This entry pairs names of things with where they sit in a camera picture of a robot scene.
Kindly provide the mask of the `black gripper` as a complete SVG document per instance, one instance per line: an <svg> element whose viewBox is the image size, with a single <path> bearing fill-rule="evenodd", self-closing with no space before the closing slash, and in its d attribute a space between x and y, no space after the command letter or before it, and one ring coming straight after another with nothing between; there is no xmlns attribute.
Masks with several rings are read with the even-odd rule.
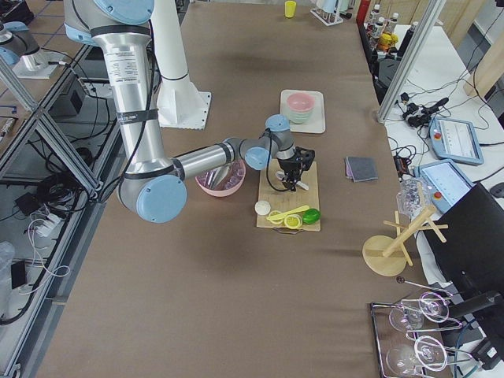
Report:
<svg viewBox="0 0 504 378"><path fill-rule="evenodd" d="M302 172L304 170L304 163L294 157L289 159L279 159L278 163L284 174L282 184L286 189L296 192L297 184L301 179Z"/></svg>

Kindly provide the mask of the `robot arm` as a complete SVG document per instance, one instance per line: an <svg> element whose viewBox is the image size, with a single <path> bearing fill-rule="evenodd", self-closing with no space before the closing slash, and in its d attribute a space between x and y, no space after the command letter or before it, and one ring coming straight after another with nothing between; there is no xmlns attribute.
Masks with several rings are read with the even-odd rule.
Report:
<svg viewBox="0 0 504 378"><path fill-rule="evenodd" d="M258 139L229 138L167 157L164 127L203 128L211 95L191 82L172 1L67 1L65 29L74 41L103 52L128 156L117 194L145 221L165 223L187 201L185 180L244 160L252 169L279 162L292 191L315 153L295 145L289 122L271 116Z"/></svg>

